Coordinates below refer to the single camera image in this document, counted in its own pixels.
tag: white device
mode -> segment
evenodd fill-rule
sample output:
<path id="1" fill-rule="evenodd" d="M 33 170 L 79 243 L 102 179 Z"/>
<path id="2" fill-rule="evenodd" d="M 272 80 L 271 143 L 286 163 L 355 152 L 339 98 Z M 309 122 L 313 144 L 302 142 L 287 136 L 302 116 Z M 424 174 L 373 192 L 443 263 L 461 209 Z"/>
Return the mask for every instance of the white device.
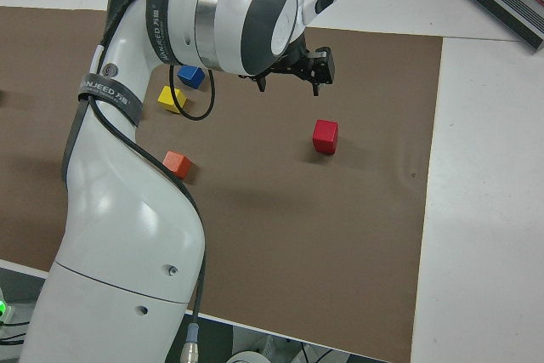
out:
<path id="1" fill-rule="evenodd" d="M 82 89 L 102 93 L 99 110 L 134 141 L 137 120 L 122 104 L 141 104 L 167 54 L 263 77 L 278 62 L 278 72 L 285 68 L 294 44 L 306 66 L 327 56 L 305 53 L 303 29 L 334 1 L 166 0 L 166 10 L 150 11 L 155 4 L 134 0 L 109 43 L 97 47 Z M 109 132 L 90 106 L 81 107 L 67 147 L 65 235 L 20 362 L 163 362 L 199 275 L 201 221 L 188 195 Z"/>

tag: yellow cube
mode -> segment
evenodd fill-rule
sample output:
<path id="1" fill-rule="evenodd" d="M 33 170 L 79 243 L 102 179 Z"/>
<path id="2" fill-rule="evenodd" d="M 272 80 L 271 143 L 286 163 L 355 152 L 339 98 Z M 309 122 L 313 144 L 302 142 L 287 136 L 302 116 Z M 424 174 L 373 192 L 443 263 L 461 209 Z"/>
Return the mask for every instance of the yellow cube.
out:
<path id="1" fill-rule="evenodd" d="M 185 105 L 185 102 L 187 101 L 187 97 L 184 95 L 184 93 L 181 92 L 180 89 L 175 88 L 174 92 L 176 94 L 176 99 L 178 100 L 179 106 L 182 108 Z M 170 91 L 170 87 L 168 85 L 165 85 L 161 91 L 161 95 L 159 95 L 159 98 L 157 102 L 164 108 L 165 110 L 171 111 L 175 114 L 179 113 L 178 108 L 173 103 L 172 99 L 172 92 Z"/>

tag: cable connector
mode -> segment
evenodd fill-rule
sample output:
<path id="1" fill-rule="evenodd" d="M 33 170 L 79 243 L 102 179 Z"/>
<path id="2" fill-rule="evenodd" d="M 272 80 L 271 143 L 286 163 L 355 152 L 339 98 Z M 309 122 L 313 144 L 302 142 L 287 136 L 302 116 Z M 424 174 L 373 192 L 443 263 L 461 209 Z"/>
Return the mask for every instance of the cable connector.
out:
<path id="1" fill-rule="evenodd" d="M 187 338 L 179 357 L 180 363 L 198 362 L 198 324 L 190 323 L 187 329 Z"/>

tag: red cube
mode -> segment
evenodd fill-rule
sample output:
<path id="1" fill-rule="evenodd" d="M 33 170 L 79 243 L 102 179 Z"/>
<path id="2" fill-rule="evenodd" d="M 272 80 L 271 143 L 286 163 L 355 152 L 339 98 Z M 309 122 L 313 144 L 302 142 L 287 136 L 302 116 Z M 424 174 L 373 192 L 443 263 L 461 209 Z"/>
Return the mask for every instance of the red cube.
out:
<path id="1" fill-rule="evenodd" d="M 315 150 L 332 155 L 337 150 L 338 122 L 318 119 L 315 123 L 312 140 L 314 141 Z"/>
<path id="2" fill-rule="evenodd" d="M 190 168 L 189 158 L 172 150 L 169 150 L 167 152 L 167 155 L 164 158 L 164 161 L 162 161 L 162 164 L 180 179 L 185 179 Z"/>

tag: toy block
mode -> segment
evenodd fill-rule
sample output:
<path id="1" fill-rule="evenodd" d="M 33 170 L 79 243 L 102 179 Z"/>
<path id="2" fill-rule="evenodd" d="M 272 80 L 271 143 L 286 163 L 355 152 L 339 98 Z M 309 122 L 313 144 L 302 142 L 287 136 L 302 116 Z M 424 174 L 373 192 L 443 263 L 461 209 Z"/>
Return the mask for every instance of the toy block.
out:
<path id="1" fill-rule="evenodd" d="M 183 108 L 185 102 L 187 101 L 187 97 L 185 97 L 184 93 L 182 93 L 181 90 L 177 88 L 174 89 L 174 93 L 176 94 L 176 98 L 178 99 L 179 106 Z M 174 112 L 176 114 L 179 113 L 178 108 L 173 103 L 172 92 L 170 91 L 170 87 L 168 85 L 164 86 L 157 101 L 165 110 Z"/>
<path id="2" fill-rule="evenodd" d="M 332 155 L 337 150 L 338 123 L 318 119 L 312 137 L 315 150 Z"/>
<path id="3" fill-rule="evenodd" d="M 185 179 L 190 168 L 189 158 L 173 150 L 167 152 L 162 164 L 180 179 Z"/>
<path id="4" fill-rule="evenodd" d="M 178 71 L 178 78 L 183 84 L 197 89 L 201 86 L 202 80 L 204 80 L 204 71 L 200 67 L 182 65 Z"/>

